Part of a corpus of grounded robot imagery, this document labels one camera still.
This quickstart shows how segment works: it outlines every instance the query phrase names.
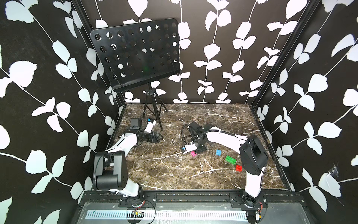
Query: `tripod leg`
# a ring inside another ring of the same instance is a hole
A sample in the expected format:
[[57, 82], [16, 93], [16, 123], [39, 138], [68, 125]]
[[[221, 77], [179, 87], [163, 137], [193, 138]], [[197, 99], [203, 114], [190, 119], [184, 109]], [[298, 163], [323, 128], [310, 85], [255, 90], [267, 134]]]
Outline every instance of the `tripod leg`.
[[156, 107], [156, 103], [155, 103], [154, 94], [152, 95], [152, 102], [153, 102], [155, 116], [159, 122], [160, 130], [163, 131], [163, 127], [162, 127], [161, 121], [160, 121], [160, 114], [158, 113], [158, 108]]

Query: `circular hole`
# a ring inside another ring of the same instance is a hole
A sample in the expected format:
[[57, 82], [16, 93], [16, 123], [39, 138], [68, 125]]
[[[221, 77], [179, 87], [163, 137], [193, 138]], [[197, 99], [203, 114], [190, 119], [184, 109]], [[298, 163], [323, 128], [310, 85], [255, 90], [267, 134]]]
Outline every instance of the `circular hole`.
[[112, 49], [112, 50], [117, 49], [117, 45], [115, 45], [115, 44], [111, 44], [111, 49]]
[[102, 37], [101, 37], [101, 35], [99, 35], [98, 33], [96, 33], [96, 34], [95, 34], [95, 39], [98, 40], [98, 41], [100, 41], [100, 40], [102, 40]]
[[100, 46], [100, 51], [106, 52], [106, 48], [104, 46]]
[[123, 37], [123, 31], [119, 30], [119, 31], [117, 32], [117, 35], [118, 35], [119, 37]]
[[112, 39], [112, 38], [113, 38], [113, 35], [112, 35], [111, 32], [107, 32], [107, 33], [106, 33], [106, 36], [107, 36], [109, 39]]

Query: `leaf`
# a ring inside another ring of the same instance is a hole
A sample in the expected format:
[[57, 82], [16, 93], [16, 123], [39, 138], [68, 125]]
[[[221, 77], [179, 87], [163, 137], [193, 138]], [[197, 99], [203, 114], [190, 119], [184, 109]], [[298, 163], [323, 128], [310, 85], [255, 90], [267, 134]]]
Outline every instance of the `leaf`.
[[83, 24], [81, 22], [81, 19], [79, 18], [77, 12], [75, 10], [72, 10], [72, 18], [74, 23], [76, 24], [78, 29], [81, 29], [83, 27]]
[[313, 138], [314, 129], [313, 129], [313, 126], [312, 126], [311, 122], [308, 121], [305, 124], [305, 126], [303, 127], [303, 129], [307, 132], [308, 137]]
[[96, 51], [93, 48], [88, 48], [86, 58], [92, 65], [97, 65]]
[[208, 60], [212, 59], [220, 51], [220, 47], [216, 44], [209, 44], [204, 47], [204, 53]]
[[227, 97], [227, 93], [222, 92], [222, 93], [218, 96], [218, 99], [224, 101], [224, 100], [226, 99], [226, 97]]
[[63, 132], [60, 123], [58, 122], [57, 114], [53, 114], [47, 118], [48, 125], [52, 128], [52, 130], [57, 132]]
[[279, 158], [279, 163], [284, 167], [289, 167], [290, 166], [289, 161], [285, 157], [280, 157]]
[[241, 80], [242, 80], [242, 77], [239, 75], [236, 75], [230, 79], [230, 82], [237, 82], [237, 81], [241, 81]]
[[300, 105], [304, 108], [309, 109], [310, 111], [314, 111], [314, 100], [310, 95], [304, 95], [299, 100]]
[[334, 47], [331, 57], [337, 54], [339, 51], [345, 49], [346, 47], [352, 46], [355, 44], [354, 37], [352, 34], [348, 34], [343, 37]]
[[9, 1], [5, 4], [5, 14], [7, 19], [12, 21], [21, 21], [32, 23], [34, 21], [33, 15], [29, 9], [16, 1]]
[[46, 155], [41, 150], [31, 150], [29, 157], [26, 160], [26, 172], [30, 174], [42, 173], [46, 168]]
[[281, 29], [284, 25], [280, 22], [269, 23], [267, 25], [268, 30], [271, 32], [275, 29]]
[[282, 150], [281, 150], [280, 147], [277, 147], [276, 155], [277, 155], [277, 157], [279, 157], [279, 158], [283, 156]]
[[194, 65], [199, 68], [201, 66], [207, 65], [207, 62], [205, 62], [205, 61], [194, 61]]
[[304, 52], [312, 53], [312, 52], [316, 49], [316, 47], [317, 47], [317, 45], [318, 45], [320, 39], [321, 39], [321, 36], [320, 36], [320, 35], [318, 35], [318, 34], [313, 34], [313, 35], [310, 37], [310, 39], [308, 40]]
[[310, 186], [313, 187], [312, 177], [305, 168], [302, 169], [302, 176], [309, 182]]
[[277, 55], [275, 55], [272, 58], [270, 58], [270, 60], [267, 62], [267, 66], [273, 66], [277, 59], [278, 59]]
[[253, 36], [253, 35], [249, 36], [248, 38], [246, 38], [244, 40], [244, 44], [243, 44], [242, 48], [244, 50], [248, 49], [249, 47], [252, 46], [252, 44], [255, 42], [255, 40], [256, 40], [256, 36]]
[[205, 28], [207, 31], [210, 29], [210, 25], [213, 23], [213, 21], [218, 17], [216, 13], [213, 11], [208, 12], [205, 19]]
[[90, 93], [89, 93], [89, 91], [87, 89], [81, 89], [77, 93], [78, 93], [79, 99], [82, 100], [83, 102], [90, 102], [91, 101], [91, 96], [89, 95]]
[[347, 54], [347, 59], [357, 62], [358, 61], [358, 44], [354, 45]]
[[62, 156], [52, 166], [52, 174], [54, 177], [59, 177], [63, 172], [63, 165], [66, 161], [66, 156]]
[[70, 13], [71, 9], [72, 9], [71, 3], [69, 1], [65, 1], [64, 3], [61, 3], [59, 1], [54, 1], [53, 5], [56, 8], [62, 9], [63, 11], [65, 11], [67, 13]]
[[0, 202], [0, 223], [4, 224], [6, 221], [6, 215], [9, 211], [9, 207], [13, 202], [13, 198], [10, 197], [2, 202]]
[[58, 57], [60, 57], [65, 63], [68, 62], [69, 52], [67, 48], [59, 40], [55, 41], [52, 44], [52, 48]]
[[68, 63], [67, 63], [68, 68], [72, 71], [72, 72], [77, 72], [77, 63], [76, 63], [76, 59], [71, 58]]
[[11, 82], [12, 80], [8, 77], [0, 78], [0, 98], [5, 96], [6, 88]]
[[0, 125], [0, 149], [6, 149], [10, 144], [10, 136], [7, 130]]
[[243, 45], [244, 41], [242, 39], [235, 39], [232, 41], [232, 45], [234, 46], [234, 48], [237, 50], [237, 49], [240, 49]]
[[56, 105], [57, 113], [61, 118], [65, 119], [68, 117], [71, 111], [71, 105], [66, 102], [60, 102]]
[[291, 156], [293, 154], [293, 150], [290, 145], [282, 146], [282, 155]]
[[245, 66], [245, 60], [235, 62], [232, 65], [232, 73], [235, 74], [236, 72], [240, 71]]
[[314, 74], [308, 84], [308, 92], [322, 92], [328, 88], [327, 78], [320, 74]]
[[97, 107], [95, 105], [91, 105], [88, 108], [88, 117], [90, 118], [92, 115], [94, 115], [97, 112]]
[[311, 187], [308, 189], [308, 192], [312, 196], [312, 198], [321, 206], [323, 211], [327, 211], [327, 200], [322, 191], [320, 191], [316, 187]]
[[53, 108], [55, 107], [55, 97], [47, 100], [45, 106], [40, 106], [36, 110], [32, 112], [32, 116], [38, 116], [43, 113], [52, 112]]
[[279, 93], [280, 96], [284, 95], [286, 90], [284, 90], [282, 87], [277, 89], [277, 92]]
[[226, 9], [222, 10], [218, 17], [218, 26], [223, 27], [231, 23], [231, 14]]
[[284, 69], [280, 73], [280, 85], [284, 84], [286, 82], [287, 78], [288, 78], [288, 73], [287, 73], [287, 70]]
[[275, 118], [274, 124], [276, 124], [277, 122], [283, 122], [281, 115], [278, 115], [278, 116]]
[[324, 122], [318, 129], [318, 135], [325, 138], [336, 138], [339, 136], [342, 129], [331, 122]]
[[199, 86], [199, 88], [198, 88], [198, 95], [200, 95], [203, 90], [205, 90], [205, 87]]
[[287, 124], [287, 122], [282, 122], [280, 124], [280, 130], [282, 131], [282, 133], [286, 134], [287, 131], [289, 130], [289, 125]]
[[273, 56], [273, 55], [278, 54], [280, 52], [279, 49], [272, 50], [269, 47], [264, 47], [263, 50], [266, 51], [269, 54], [269, 56]]
[[52, 175], [46, 175], [43, 176], [39, 182], [37, 182], [37, 184], [34, 186], [34, 188], [32, 188], [31, 193], [33, 194], [39, 194], [45, 191], [48, 183], [50, 182], [50, 180], [52, 179]]
[[128, 0], [129, 6], [132, 8], [137, 17], [140, 17], [147, 8], [147, 0]]
[[332, 196], [341, 197], [340, 185], [331, 174], [324, 173], [318, 182], [318, 186], [330, 193]]
[[292, 31], [295, 29], [296, 25], [297, 25], [297, 21], [294, 21], [294, 20], [289, 21], [282, 27], [282, 29], [280, 31], [280, 35], [287, 35], [289, 33], [292, 33]]
[[96, 19], [96, 28], [105, 28], [108, 27], [106, 21], [104, 21], [103, 19]]
[[286, 6], [286, 19], [291, 18], [301, 11], [307, 4], [307, 0], [289, 0]]
[[251, 23], [242, 22], [240, 27], [236, 31], [236, 37], [244, 40], [246, 35], [249, 33], [250, 29], [251, 29]]
[[87, 130], [84, 130], [83, 132], [81, 132], [78, 135], [77, 146], [79, 146], [79, 147], [88, 146], [88, 132], [87, 132]]
[[179, 45], [180, 45], [180, 47], [181, 47], [183, 50], [185, 50], [185, 49], [187, 49], [187, 48], [189, 47], [189, 45], [190, 45], [191, 42], [192, 42], [192, 41], [189, 40], [189, 39], [184, 39], [184, 40], [180, 40], [180, 41], [179, 41]]
[[298, 63], [301, 65], [301, 64], [305, 63], [306, 61], [308, 61], [309, 59], [310, 59], [309, 54], [302, 53], [298, 59]]
[[296, 60], [297, 58], [299, 58], [302, 52], [303, 52], [303, 44], [299, 43], [297, 44], [295, 52], [293, 53], [293, 59]]
[[207, 70], [213, 70], [215, 68], [219, 68], [221, 67], [221, 63], [217, 60], [212, 60], [212, 61], [209, 61], [209, 63], [207, 64], [206, 68]]
[[250, 89], [254, 90], [262, 85], [262, 82], [260, 80], [252, 81], [250, 83]]
[[317, 154], [322, 155], [322, 145], [317, 139], [309, 138], [306, 143], [308, 147], [316, 151]]
[[303, 88], [302, 88], [300, 85], [298, 85], [298, 84], [295, 84], [295, 85], [294, 85], [294, 90], [293, 90], [293, 91], [294, 91], [295, 93], [301, 95], [301, 96], [305, 95], [305, 93], [303, 92]]
[[257, 69], [261, 68], [261, 66], [269, 60], [268, 57], [263, 56], [257, 63]]
[[179, 33], [179, 38], [181, 40], [188, 38], [190, 36], [190, 29], [189, 29], [188, 23], [186, 23], [186, 22], [179, 23], [178, 24], [178, 33]]
[[73, 19], [70, 17], [65, 17], [65, 22], [66, 22], [68, 30], [72, 33], [72, 35], [74, 37], [77, 38], [76, 32], [74, 31]]
[[345, 106], [358, 105], [358, 92], [354, 89], [347, 89], [344, 93], [343, 104]]
[[14, 62], [9, 68], [11, 80], [22, 87], [28, 87], [32, 81], [37, 64], [29, 61]]

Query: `wallpaper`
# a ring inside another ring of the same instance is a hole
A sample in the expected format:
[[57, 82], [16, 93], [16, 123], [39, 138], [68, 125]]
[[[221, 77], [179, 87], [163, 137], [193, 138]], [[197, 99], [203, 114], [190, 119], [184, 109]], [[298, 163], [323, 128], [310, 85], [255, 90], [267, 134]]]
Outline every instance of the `wallpaper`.
[[318, 223], [356, 223], [358, 1], [322, 0], [257, 114]]
[[[82, 3], [94, 29], [177, 19], [181, 74], [152, 84], [165, 103], [251, 103], [295, 28], [307, 0], [91, 0]], [[126, 91], [126, 101], [143, 102], [145, 89], [146, 86], [140, 86]]]
[[69, 223], [121, 104], [71, 2], [0, 9], [0, 224]]

